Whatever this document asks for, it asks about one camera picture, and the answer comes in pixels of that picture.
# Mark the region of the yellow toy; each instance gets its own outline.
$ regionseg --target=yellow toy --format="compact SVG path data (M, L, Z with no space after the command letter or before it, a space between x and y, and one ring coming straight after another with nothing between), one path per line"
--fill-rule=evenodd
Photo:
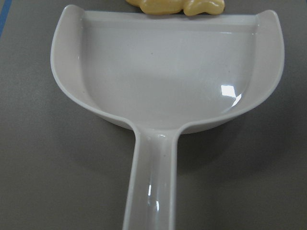
M131 5L140 7L147 14L163 15L178 13L183 10L187 16L199 13L221 14L224 0L126 0Z

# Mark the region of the blue edge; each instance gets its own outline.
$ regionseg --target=blue edge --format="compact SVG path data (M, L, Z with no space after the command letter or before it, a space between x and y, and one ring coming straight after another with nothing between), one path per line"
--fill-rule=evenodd
M11 3L12 3L12 0L5 0L1 13L0 13L0 38L2 35L2 31L5 25L6 18L8 17L8 14L9 14Z

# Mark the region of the gray table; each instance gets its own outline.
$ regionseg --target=gray table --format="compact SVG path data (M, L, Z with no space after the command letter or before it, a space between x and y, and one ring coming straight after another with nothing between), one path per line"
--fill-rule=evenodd
M1 230L122 226L134 134L79 107L56 85L50 46L68 4L140 12L124 0L12 1L0 38ZM278 13L284 72L256 109L180 137L176 229L306 230L306 1L226 4L225 13Z

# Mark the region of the plastic dustpan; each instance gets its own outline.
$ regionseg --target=plastic dustpan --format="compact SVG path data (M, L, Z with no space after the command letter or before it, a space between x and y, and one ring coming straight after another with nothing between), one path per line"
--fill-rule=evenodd
M262 103L283 62L273 11L188 18L70 5L51 49L63 92L135 133L123 230L174 229L179 135L218 126Z

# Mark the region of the dustpan handle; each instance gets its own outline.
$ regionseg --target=dustpan handle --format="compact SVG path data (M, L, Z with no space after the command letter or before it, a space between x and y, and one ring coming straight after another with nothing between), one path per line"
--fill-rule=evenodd
M175 228L175 131L136 133L123 230Z

